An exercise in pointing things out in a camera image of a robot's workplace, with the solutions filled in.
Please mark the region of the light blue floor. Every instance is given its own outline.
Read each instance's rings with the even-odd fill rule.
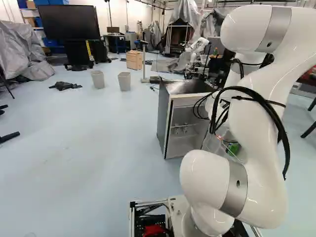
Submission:
[[[146,75],[157,75],[150,68]],[[129,201],[182,193],[181,159],[164,161],[156,138],[158,92],[141,84],[142,71],[127,69],[125,62],[94,69],[104,72],[106,88],[93,88],[90,70],[68,72],[60,66],[48,80],[14,89],[15,100],[0,94],[0,104],[9,105],[0,117],[0,136],[21,132],[0,147],[1,237],[126,237]],[[130,92],[120,92],[120,72],[131,72]],[[59,80],[83,88],[48,89]],[[299,137],[316,119],[316,109],[306,110],[311,101],[289,97],[283,118],[292,155],[289,214],[280,228],[262,231],[265,237],[316,231],[316,132]]]

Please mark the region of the gray cabinet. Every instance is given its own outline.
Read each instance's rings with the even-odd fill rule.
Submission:
[[[193,106],[212,91],[214,89],[201,80],[160,83],[157,138],[165,159],[182,157],[201,148],[209,121],[196,118]],[[207,117],[204,103],[199,112]]]

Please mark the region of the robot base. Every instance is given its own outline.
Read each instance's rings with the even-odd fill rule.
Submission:
[[[164,215],[150,216],[150,220],[144,220],[144,216],[148,211],[155,210],[161,206],[165,206],[166,213]],[[169,237],[207,237],[194,224],[191,219],[190,206],[184,195],[172,196],[168,199],[158,201],[132,201],[129,209],[129,237],[142,236],[142,231],[145,227],[140,226],[140,223],[150,222],[158,224],[172,232],[165,236]],[[256,237],[262,237],[257,228],[251,227]],[[239,220],[235,220],[232,228],[223,235],[223,237],[249,237],[246,229]]]

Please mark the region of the black monitor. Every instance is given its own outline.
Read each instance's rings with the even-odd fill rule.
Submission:
[[[46,37],[51,40],[99,40],[96,11],[90,5],[39,5]]]

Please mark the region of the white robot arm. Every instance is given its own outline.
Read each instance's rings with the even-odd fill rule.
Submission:
[[[186,52],[190,52],[190,65],[192,66],[197,56],[201,55],[205,49],[205,46],[209,41],[203,37],[198,38],[190,47],[186,48]]]
[[[222,25],[223,45],[241,54],[262,52],[275,57],[237,85],[286,104],[294,82],[316,64],[315,21],[312,8],[248,5],[232,11]],[[223,94],[236,95],[248,97],[239,91]],[[281,118],[284,107],[272,107]],[[235,99],[230,104],[229,127],[244,148],[247,163],[201,150],[186,154],[180,181],[191,205],[187,220],[192,219],[207,236],[225,233],[234,218],[259,228],[276,228],[287,213],[276,127],[257,102]]]

